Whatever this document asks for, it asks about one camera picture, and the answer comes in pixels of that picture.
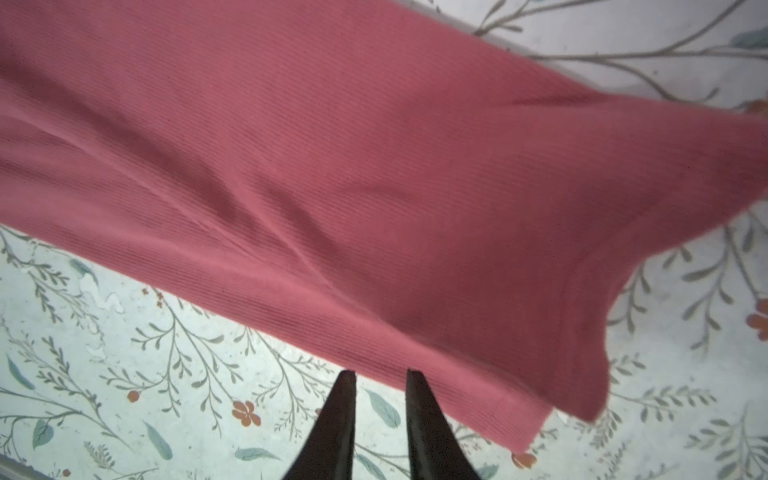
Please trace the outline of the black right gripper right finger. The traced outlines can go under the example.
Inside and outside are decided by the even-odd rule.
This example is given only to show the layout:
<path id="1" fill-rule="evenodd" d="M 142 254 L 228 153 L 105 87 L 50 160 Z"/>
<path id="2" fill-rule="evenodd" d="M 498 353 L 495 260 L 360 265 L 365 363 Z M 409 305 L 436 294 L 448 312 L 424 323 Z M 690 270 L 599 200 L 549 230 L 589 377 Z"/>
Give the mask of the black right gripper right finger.
<path id="1" fill-rule="evenodd" d="M 479 480 L 422 372 L 407 372 L 405 396 L 411 478 Z"/>

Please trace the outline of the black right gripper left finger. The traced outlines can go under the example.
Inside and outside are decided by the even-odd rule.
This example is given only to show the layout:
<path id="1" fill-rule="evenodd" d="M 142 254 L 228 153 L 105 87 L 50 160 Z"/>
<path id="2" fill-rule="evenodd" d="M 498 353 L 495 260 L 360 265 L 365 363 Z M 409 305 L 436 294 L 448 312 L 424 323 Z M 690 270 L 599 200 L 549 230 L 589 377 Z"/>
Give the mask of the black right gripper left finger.
<path id="1" fill-rule="evenodd" d="M 356 374 L 341 371 L 284 480 L 352 478 L 356 393 Z"/>

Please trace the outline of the maroon tank top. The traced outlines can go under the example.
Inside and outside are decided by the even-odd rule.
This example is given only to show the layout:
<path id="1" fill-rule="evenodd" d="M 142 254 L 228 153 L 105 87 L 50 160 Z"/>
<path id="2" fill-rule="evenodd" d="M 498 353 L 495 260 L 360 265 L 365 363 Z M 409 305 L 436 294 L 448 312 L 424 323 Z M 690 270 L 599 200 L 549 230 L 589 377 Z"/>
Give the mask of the maroon tank top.
<path id="1" fill-rule="evenodd" d="M 609 389 L 645 258 L 767 188 L 755 115 L 591 89 L 392 1 L 5 1 L 1 221 L 515 450 Z"/>

